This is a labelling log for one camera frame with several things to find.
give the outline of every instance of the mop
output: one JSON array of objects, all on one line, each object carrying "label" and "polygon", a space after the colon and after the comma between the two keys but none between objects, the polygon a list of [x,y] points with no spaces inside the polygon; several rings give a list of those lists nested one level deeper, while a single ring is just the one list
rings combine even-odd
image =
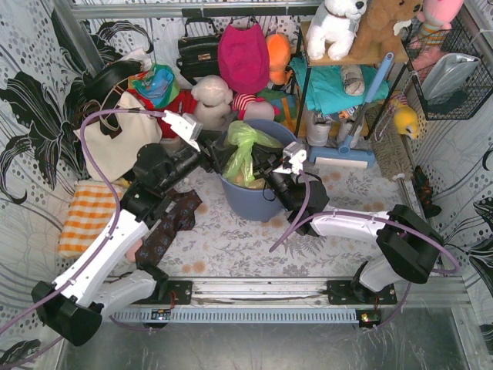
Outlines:
[{"label": "mop", "polygon": [[369,104],[373,101],[378,87],[384,80],[388,69],[394,60],[394,53],[389,52],[380,67],[377,70],[374,80],[372,81],[368,93],[364,98],[364,105],[361,107],[360,114],[356,118],[351,131],[346,136],[344,141],[339,144],[338,148],[325,148],[317,147],[313,148],[310,153],[310,162],[312,163],[324,163],[332,166],[343,167],[359,167],[359,168],[371,168],[375,163],[375,155],[370,150],[351,150],[350,143],[357,132],[359,125],[363,124],[364,114],[366,113]]},{"label": "mop", "polygon": [[[411,82],[413,74],[410,74],[406,82],[402,87],[400,95],[404,95],[406,88]],[[368,122],[373,122],[377,115],[377,109],[371,109],[367,111]],[[371,137],[371,148],[377,158],[378,166],[382,177],[396,181],[401,190],[401,194],[404,197],[405,203],[412,207],[411,200],[407,195],[407,191],[404,185],[405,180],[411,179],[413,176],[413,167],[411,160],[404,147],[403,139],[397,132],[397,127],[394,124],[390,124],[392,121],[392,112],[390,108],[387,108],[384,116],[377,123],[375,127],[374,135]],[[377,133],[377,128],[382,123],[384,128]]]}]

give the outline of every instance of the black handbag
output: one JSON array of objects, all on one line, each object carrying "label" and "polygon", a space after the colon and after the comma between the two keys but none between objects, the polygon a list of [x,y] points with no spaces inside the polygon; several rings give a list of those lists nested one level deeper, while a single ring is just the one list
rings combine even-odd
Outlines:
[{"label": "black handbag", "polygon": [[[190,23],[209,23],[213,27],[214,34],[200,37],[188,37],[187,26]],[[217,64],[217,47],[221,34],[211,18],[190,18],[185,23],[185,35],[178,40],[178,52],[180,58],[176,60],[181,75],[192,85],[195,77],[220,75]]]}]

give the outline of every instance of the bag handle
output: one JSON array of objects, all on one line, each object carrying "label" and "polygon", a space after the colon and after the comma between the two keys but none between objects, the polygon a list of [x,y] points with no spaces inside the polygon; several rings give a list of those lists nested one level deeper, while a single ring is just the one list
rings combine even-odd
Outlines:
[{"label": "bag handle", "polygon": [[250,23],[253,23],[254,25],[259,24],[259,21],[257,21],[257,18],[255,18],[255,15],[250,14],[250,15],[243,15],[243,16],[237,17],[237,18],[231,17],[230,25],[232,25],[234,21],[237,21],[238,19],[243,19],[243,18],[248,18],[248,23],[246,25],[248,28],[250,28],[250,26],[251,26]]},{"label": "bag handle", "polygon": [[209,23],[213,27],[213,31],[215,35],[219,35],[216,26],[214,25],[214,21],[211,18],[204,18],[204,17],[194,17],[194,18],[188,18],[185,22],[185,39],[188,39],[188,28],[187,26],[190,23]]}]

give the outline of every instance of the plastic bag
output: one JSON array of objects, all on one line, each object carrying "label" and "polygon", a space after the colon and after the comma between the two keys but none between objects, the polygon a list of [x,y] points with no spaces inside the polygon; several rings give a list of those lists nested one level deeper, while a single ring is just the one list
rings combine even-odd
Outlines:
[{"label": "plastic bag", "polygon": [[283,144],[272,136],[253,129],[244,121],[231,123],[226,136],[226,141],[237,145],[238,149],[231,156],[223,171],[223,177],[240,187],[254,186],[258,189],[258,184],[254,182],[252,147],[254,143],[269,146],[271,148],[282,148]]}]

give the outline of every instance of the stuffed toy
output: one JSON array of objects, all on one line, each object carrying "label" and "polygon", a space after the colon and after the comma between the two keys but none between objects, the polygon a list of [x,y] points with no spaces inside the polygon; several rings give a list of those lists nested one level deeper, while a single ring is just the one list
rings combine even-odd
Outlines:
[{"label": "stuffed toy", "polygon": [[404,94],[397,94],[391,97],[389,110],[394,114],[394,125],[399,135],[407,135],[411,139],[416,139],[419,134],[418,115],[407,104]]},{"label": "stuffed toy", "polygon": [[237,94],[233,100],[233,110],[238,111],[238,119],[268,119],[280,113],[279,108],[267,102],[264,98],[256,98],[255,95]]},{"label": "stuffed toy", "polygon": [[269,50],[270,81],[274,85],[286,85],[293,74],[293,71],[286,73],[291,58],[290,41],[280,33],[267,36],[265,41]]},{"label": "stuffed toy", "polygon": [[330,42],[327,54],[332,60],[345,57],[351,46],[361,16],[367,10],[367,0],[324,0],[317,9],[307,33],[307,53],[310,60],[322,59],[325,42]]},{"label": "stuffed toy", "polygon": [[223,79],[204,77],[192,88],[192,96],[198,102],[193,115],[205,130],[214,130],[224,124],[224,116],[231,112],[233,91]]},{"label": "stuffed toy", "polygon": [[424,0],[423,12],[418,13],[418,19],[423,22],[418,35],[411,41],[413,49],[419,49],[421,44],[440,46],[447,32],[439,32],[452,28],[450,22],[461,10],[464,0]]},{"label": "stuffed toy", "polygon": [[373,0],[363,15],[350,54],[356,59],[368,53],[372,42],[380,43],[380,55],[397,53],[401,47],[401,30],[421,10],[423,0]]},{"label": "stuffed toy", "polygon": [[413,60],[413,69],[418,71],[419,80],[421,83],[423,83],[430,74],[432,66],[434,66],[436,62],[446,55],[447,53],[442,52],[438,46],[432,46],[429,49],[423,50],[420,55]]}]

